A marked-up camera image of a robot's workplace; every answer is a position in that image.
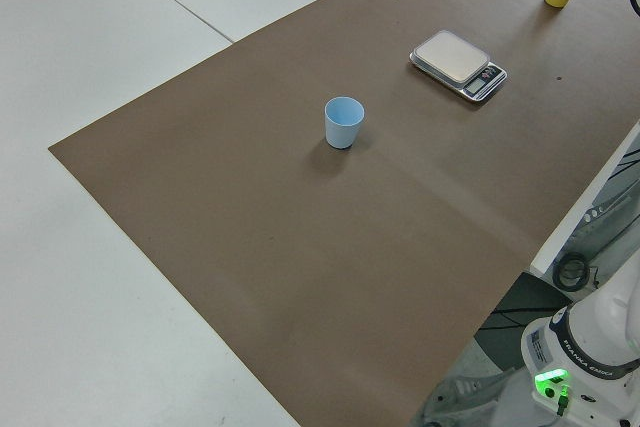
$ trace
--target blue cup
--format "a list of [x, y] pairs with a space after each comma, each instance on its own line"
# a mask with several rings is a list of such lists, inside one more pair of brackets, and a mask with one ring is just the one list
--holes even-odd
[[336, 97], [324, 108], [325, 137], [331, 147], [347, 149], [356, 140], [364, 107], [351, 97]]

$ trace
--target digital kitchen scale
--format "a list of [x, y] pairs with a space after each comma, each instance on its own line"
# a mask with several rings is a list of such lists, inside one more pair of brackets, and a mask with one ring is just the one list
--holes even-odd
[[504, 82], [507, 73], [489, 55], [447, 30], [414, 49], [411, 62], [471, 102], [482, 102]]

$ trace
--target black band on robot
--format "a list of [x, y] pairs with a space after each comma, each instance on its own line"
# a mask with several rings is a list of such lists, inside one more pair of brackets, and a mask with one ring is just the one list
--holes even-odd
[[549, 328], [556, 333], [560, 347], [574, 364], [594, 377], [605, 380], [618, 380], [640, 367], [640, 359], [628, 362], [624, 365], [606, 365], [589, 357], [578, 345], [571, 335], [569, 328], [570, 307], [562, 315], [558, 323], [549, 322]]

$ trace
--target brown table mat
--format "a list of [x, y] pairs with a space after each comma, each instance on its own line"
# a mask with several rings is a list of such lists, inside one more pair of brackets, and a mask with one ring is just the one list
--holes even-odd
[[[509, 72], [486, 105], [409, 65], [440, 29]], [[639, 38], [627, 0], [320, 0], [51, 151], [304, 427], [404, 426], [637, 121]]]

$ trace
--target cup rim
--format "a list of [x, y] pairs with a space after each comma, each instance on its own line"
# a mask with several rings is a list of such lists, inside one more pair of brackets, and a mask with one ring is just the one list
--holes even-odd
[[[338, 122], [334, 121], [331, 117], [329, 117], [329, 114], [327, 113], [327, 109], [329, 108], [329, 104], [331, 104], [332, 102], [336, 101], [336, 100], [342, 100], [342, 99], [347, 99], [349, 101], [355, 102], [359, 107], [360, 107], [360, 119], [352, 124], [339, 124]], [[364, 106], [362, 105], [362, 103], [360, 103], [359, 100], [354, 99], [353, 97], [348, 97], [346, 95], [342, 95], [339, 97], [334, 97], [333, 99], [329, 100], [325, 106], [324, 106], [324, 118], [327, 119], [329, 122], [331, 122], [333, 125], [336, 125], [338, 127], [353, 127], [354, 125], [358, 125], [360, 122], [362, 122], [364, 120], [364, 116], [365, 116], [365, 111], [364, 111]]]

